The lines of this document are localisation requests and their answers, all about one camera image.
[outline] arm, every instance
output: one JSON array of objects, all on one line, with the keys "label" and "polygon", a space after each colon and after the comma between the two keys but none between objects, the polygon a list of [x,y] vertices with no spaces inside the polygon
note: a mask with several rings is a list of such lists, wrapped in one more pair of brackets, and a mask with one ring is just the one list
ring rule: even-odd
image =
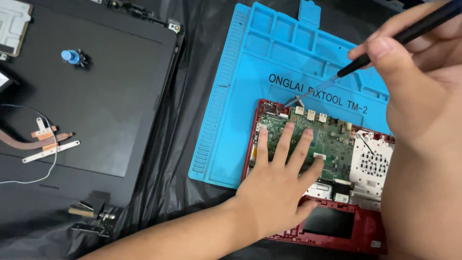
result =
[{"label": "arm", "polygon": [[397,142],[382,196],[390,259],[460,258],[462,16],[406,46],[390,38],[446,2],[396,15],[349,53],[367,52],[390,93]]},{"label": "arm", "polygon": [[313,131],[305,130],[286,165],[293,128],[292,122],[287,123],[271,163],[268,162],[267,131],[260,131],[258,143],[262,145],[257,147],[256,165],[235,197],[216,207],[140,231],[82,260],[217,259],[295,227],[317,205],[306,201],[298,207],[298,202],[320,176],[324,161],[322,157],[317,158],[298,178]]}]

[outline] black plastic sheet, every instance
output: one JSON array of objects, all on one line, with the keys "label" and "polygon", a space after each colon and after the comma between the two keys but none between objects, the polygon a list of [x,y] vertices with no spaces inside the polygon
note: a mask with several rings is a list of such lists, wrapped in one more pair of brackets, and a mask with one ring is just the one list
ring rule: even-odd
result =
[{"label": "black plastic sheet", "polygon": [[[188,178],[215,72],[237,3],[249,0],[137,0],[157,18],[173,18],[186,36],[168,97],[159,112],[145,164],[130,205],[118,216],[109,239],[75,232],[82,219],[67,214],[75,200],[0,186],[0,259],[76,259],[141,229],[218,205],[235,190]],[[262,0],[296,18],[299,0]],[[394,14],[372,0],[315,1],[322,8],[320,29],[359,44]],[[262,240],[225,259],[373,259],[373,256]]]}]

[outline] screwdriver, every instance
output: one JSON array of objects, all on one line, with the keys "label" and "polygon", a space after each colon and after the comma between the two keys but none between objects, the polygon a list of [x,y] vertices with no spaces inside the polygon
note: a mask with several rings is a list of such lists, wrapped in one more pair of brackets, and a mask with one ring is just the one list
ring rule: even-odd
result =
[{"label": "screwdriver", "polygon": [[[430,14],[426,15],[424,18],[420,19],[419,21],[415,22],[411,26],[405,28],[401,32],[397,33],[393,36],[397,42],[401,43],[402,45],[407,44],[408,42],[414,40],[415,38],[422,36],[429,31],[435,29],[436,27],[440,26],[441,24],[451,20],[455,16],[462,13],[462,0],[452,0],[442,7],[438,8],[437,10],[431,12]],[[300,99],[310,95],[314,91],[324,90],[329,86],[334,84],[335,79],[345,77],[346,75],[350,74],[351,72],[356,71],[364,66],[367,66],[371,60],[369,56],[366,54],[361,55],[356,60],[352,61],[343,69],[337,72],[337,75],[332,76],[326,82],[321,83],[317,87],[311,89],[304,95],[298,98],[292,98],[284,104],[284,107],[288,107],[295,102],[299,101]]]}]

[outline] blue silicone repair mat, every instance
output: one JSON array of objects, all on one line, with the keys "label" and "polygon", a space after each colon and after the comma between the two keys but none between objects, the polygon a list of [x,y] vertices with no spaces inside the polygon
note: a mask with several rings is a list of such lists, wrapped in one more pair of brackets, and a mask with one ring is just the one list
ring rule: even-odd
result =
[{"label": "blue silicone repair mat", "polygon": [[[321,8],[300,2],[298,21],[262,4],[237,4],[197,140],[189,177],[239,186],[259,99],[285,103],[335,75],[354,44],[318,30]],[[390,133],[389,98],[374,68],[303,99],[305,109]]]}]

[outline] black screwdriver handle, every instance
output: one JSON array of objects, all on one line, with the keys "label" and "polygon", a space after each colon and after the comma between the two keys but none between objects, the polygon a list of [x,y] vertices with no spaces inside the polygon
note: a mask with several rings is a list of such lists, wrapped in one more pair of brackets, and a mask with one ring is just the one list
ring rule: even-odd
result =
[{"label": "black screwdriver handle", "polygon": [[[432,13],[428,14],[424,18],[420,19],[419,21],[415,22],[413,25],[402,30],[393,36],[393,39],[402,45],[405,45],[415,38],[435,29],[448,20],[451,20],[460,13],[462,13],[462,0],[452,0],[437,10],[433,11]],[[339,72],[337,72],[337,76],[339,78],[344,77],[351,72],[368,65],[370,62],[371,60],[369,59],[367,53],[363,54],[348,64],[346,67],[339,70]]]}]

